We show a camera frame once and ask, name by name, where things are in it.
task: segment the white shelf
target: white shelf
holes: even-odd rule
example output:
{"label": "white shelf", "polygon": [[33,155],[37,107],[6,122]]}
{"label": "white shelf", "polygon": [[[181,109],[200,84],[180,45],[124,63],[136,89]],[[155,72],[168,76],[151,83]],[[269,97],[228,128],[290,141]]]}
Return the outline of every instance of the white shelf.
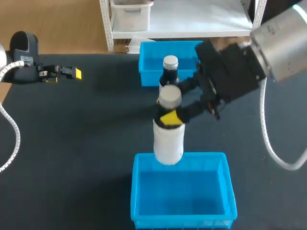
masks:
{"label": "white shelf", "polygon": [[240,0],[155,0],[150,29],[121,32],[111,20],[114,39],[249,36],[252,23]]}

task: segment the white bottle cap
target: white bottle cap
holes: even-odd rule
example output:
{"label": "white bottle cap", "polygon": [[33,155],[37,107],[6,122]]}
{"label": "white bottle cap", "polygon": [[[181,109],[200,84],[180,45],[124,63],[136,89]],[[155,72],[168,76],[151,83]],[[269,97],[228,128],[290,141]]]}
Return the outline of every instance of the white bottle cap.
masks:
{"label": "white bottle cap", "polygon": [[168,55],[163,60],[163,67],[168,70],[174,70],[178,68],[178,58],[173,55]]}
{"label": "white bottle cap", "polygon": [[165,109],[175,109],[181,101],[181,91],[176,85],[166,85],[159,93],[159,104]]}

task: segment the blue storage box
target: blue storage box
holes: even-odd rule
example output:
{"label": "blue storage box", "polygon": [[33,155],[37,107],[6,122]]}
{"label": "blue storage box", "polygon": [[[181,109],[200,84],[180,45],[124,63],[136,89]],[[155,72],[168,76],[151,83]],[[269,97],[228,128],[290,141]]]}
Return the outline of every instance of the blue storage box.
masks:
{"label": "blue storage box", "polygon": [[201,42],[142,42],[139,59],[142,86],[159,86],[159,79],[163,74],[163,59],[167,55],[178,58],[178,75],[181,80],[192,77],[198,61],[195,46]]}
{"label": "blue storage box", "polygon": [[137,154],[130,211],[137,229],[230,228],[237,212],[225,154],[187,152],[173,166]]}

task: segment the white cable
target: white cable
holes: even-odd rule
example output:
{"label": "white cable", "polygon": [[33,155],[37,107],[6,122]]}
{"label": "white cable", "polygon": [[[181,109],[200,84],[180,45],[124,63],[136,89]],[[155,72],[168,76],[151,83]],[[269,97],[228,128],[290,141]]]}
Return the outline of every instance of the white cable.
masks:
{"label": "white cable", "polygon": [[270,154],[270,156],[273,158],[273,160],[283,167],[286,170],[298,170],[302,165],[307,161],[307,149],[303,152],[302,156],[293,164],[289,164],[284,162],[282,159],[280,159],[276,153],[274,152],[270,141],[268,137],[267,128],[265,125],[265,114],[264,114],[264,100],[265,100],[265,88],[267,84],[267,79],[264,79],[261,83],[261,91],[260,91],[260,122],[261,122],[261,129],[262,129],[262,135],[264,139],[265,146]]}
{"label": "white cable", "polygon": [[[23,67],[23,66],[25,66],[25,63],[23,61],[16,61],[16,62],[13,62],[13,63],[7,65],[2,71],[0,71],[0,82],[2,81],[4,75],[9,70],[11,70],[12,68]],[[19,150],[19,147],[20,147],[20,131],[19,131],[19,128],[18,128],[16,122],[5,111],[5,109],[3,108],[1,103],[0,103],[0,113],[2,113],[2,115],[10,122],[10,124],[13,126],[13,128],[15,130],[15,134],[16,134],[16,144],[15,144],[13,154],[10,156],[8,161],[0,168],[0,172],[2,172],[12,163],[12,161],[15,159],[15,157],[18,153],[18,150]]]}

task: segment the black mat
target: black mat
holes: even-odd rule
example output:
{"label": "black mat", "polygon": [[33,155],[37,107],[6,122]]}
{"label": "black mat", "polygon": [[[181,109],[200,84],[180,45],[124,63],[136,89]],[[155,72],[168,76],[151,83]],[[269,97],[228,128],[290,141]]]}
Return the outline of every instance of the black mat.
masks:
{"label": "black mat", "polygon": [[[78,66],[83,81],[14,85],[8,93],[4,107],[20,127],[22,146],[0,173],[0,229],[134,229],[133,157],[153,151],[158,89],[141,88],[138,56],[42,60]],[[268,85],[269,135],[290,162],[307,147],[305,75]],[[219,122],[208,114],[193,120],[186,127],[185,151],[227,154],[238,211],[232,229],[307,229],[307,165],[287,172],[270,159],[261,136],[259,93],[227,106]],[[0,116],[0,164],[14,138]]]}

